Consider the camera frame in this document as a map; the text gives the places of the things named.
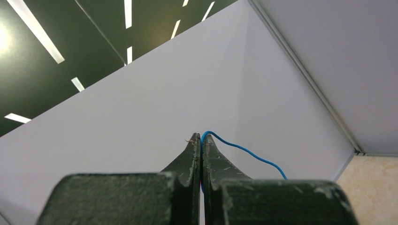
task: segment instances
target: blue wire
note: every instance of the blue wire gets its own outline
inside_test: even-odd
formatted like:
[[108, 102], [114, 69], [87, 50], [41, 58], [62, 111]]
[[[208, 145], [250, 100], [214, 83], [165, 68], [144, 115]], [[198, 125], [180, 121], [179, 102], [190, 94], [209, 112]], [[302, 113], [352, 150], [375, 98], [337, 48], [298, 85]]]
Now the blue wire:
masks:
[[202, 137], [201, 137], [201, 139], [200, 139], [200, 153], [201, 153], [201, 155], [203, 155], [203, 142], [205, 141], [205, 138], [206, 138], [206, 136], [207, 136], [208, 134], [213, 135], [214, 137], [216, 137], [218, 140], [220, 140], [220, 141], [221, 141], [222, 143], [224, 143], [224, 144], [227, 144], [227, 145], [232, 146], [232, 147], [236, 147], [236, 148], [238, 148], [238, 149], [242, 149], [243, 151], [249, 153], [251, 156], [253, 156], [254, 158], [260, 160], [261, 162], [264, 162], [264, 163], [266, 163], [266, 164], [270, 164], [271, 166], [273, 166], [273, 167], [275, 167], [276, 169], [278, 169], [279, 172], [282, 174], [283, 178], [284, 178], [285, 180], [287, 180], [287, 177], [286, 177], [285, 173], [283, 172], [283, 170], [282, 170], [280, 167], [278, 167], [277, 164], [275, 164], [275, 163], [273, 163], [273, 162], [271, 162], [271, 161], [265, 160], [265, 159], [263, 159], [263, 158], [258, 157], [258, 156], [255, 155], [253, 152], [251, 152], [250, 150], [248, 150], [248, 149], [246, 149], [246, 148], [244, 148], [244, 147], [242, 147], [242, 146], [239, 146], [239, 145], [237, 145], [237, 144], [233, 144], [233, 143], [230, 143], [230, 142], [225, 141], [224, 139], [220, 138], [220, 136], [218, 136], [216, 133], [214, 133], [213, 131], [210, 131], [210, 130], [206, 131], [206, 132], [202, 135]]

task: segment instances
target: dark green ceiling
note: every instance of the dark green ceiling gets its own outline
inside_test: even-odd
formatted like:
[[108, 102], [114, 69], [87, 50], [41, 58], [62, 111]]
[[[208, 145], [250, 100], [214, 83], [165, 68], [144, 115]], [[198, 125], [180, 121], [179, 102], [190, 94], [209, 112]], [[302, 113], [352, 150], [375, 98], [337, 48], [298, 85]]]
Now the dark green ceiling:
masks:
[[[208, 17], [236, 0], [216, 0]], [[65, 61], [58, 64], [7, 0], [0, 0], [0, 136], [22, 125], [4, 116], [33, 119], [79, 93], [71, 82], [96, 83], [201, 22], [213, 0], [132, 0], [132, 26], [125, 27], [124, 0], [25, 0]]]

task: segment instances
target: fluorescent light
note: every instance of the fluorescent light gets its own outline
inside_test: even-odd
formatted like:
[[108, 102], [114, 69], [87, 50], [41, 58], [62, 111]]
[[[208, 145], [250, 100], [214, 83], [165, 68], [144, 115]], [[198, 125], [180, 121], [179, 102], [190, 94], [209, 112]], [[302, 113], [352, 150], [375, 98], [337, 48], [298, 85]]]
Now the fluorescent light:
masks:
[[132, 3], [131, 0], [124, 0], [124, 20], [126, 21], [126, 29], [132, 25]]
[[174, 36], [176, 35], [178, 26], [180, 25], [180, 21], [181, 21], [181, 20], [179, 20], [179, 21], [176, 22], [176, 25], [174, 26], [173, 34], [171, 35], [171, 38], [170, 38], [170, 39], [173, 39]]
[[203, 17], [202, 21], [204, 21], [204, 20], [207, 18], [207, 15], [209, 15], [210, 10], [211, 10], [211, 8], [213, 7], [214, 3], [215, 3], [215, 1], [213, 1], [212, 3], [210, 3], [210, 6], [209, 6], [209, 8], [207, 9], [206, 14], [205, 14], [205, 16]]
[[3, 28], [0, 26], [0, 50], [7, 47], [8, 40], [7, 35]]
[[31, 121], [31, 119], [28, 119], [26, 117], [19, 116], [19, 115], [13, 114], [13, 113], [8, 114], [4, 118], [10, 119], [10, 120], [14, 120], [14, 121], [18, 121], [18, 122], [21, 122], [21, 123], [27, 123], [27, 122]]
[[133, 47], [127, 49], [127, 64], [133, 62]]
[[43, 27], [37, 21], [33, 13], [29, 10], [23, 0], [7, 0], [11, 7], [16, 11], [19, 17], [25, 22], [32, 33], [40, 41], [40, 43], [45, 47], [45, 49], [50, 53], [54, 60], [59, 64], [65, 59], [55, 47], [54, 43], [51, 41], [50, 37], [46, 34]]
[[186, 6], [186, 5], [188, 5], [188, 1], [189, 1], [189, 0], [184, 0], [183, 7]]
[[84, 87], [82, 85], [82, 83], [80, 82], [79, 78], [75, 77], [72, 80], [72, 83], [75, 85], [75, 87], [79, 90], [79, 91], [83, 91]]

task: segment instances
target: gray wall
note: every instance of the gray wall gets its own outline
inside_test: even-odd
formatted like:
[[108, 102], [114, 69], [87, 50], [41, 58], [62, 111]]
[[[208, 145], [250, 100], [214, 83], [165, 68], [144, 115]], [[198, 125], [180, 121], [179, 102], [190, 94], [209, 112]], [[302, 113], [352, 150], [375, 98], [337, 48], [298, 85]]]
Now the gray wall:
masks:
[[[0, 209], [32, 224], [70, 173], [158, 172], [211, 129], [291, 179], [335, 179], [352, 149], [245, 0], [0, 138]], [[218, 143], [243, 172], [278, 171]]]
[[398, 1], [262, 2], [363, 149], [398, 154]]

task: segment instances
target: beige floor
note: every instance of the beige floor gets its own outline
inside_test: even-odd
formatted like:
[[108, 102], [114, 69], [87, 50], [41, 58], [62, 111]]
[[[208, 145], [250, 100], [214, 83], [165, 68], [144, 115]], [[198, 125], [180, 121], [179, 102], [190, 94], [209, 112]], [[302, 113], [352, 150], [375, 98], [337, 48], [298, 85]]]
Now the beige floor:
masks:
[[398, 157], [355, 156], [337, 183], [361, 225], [398, 225]]

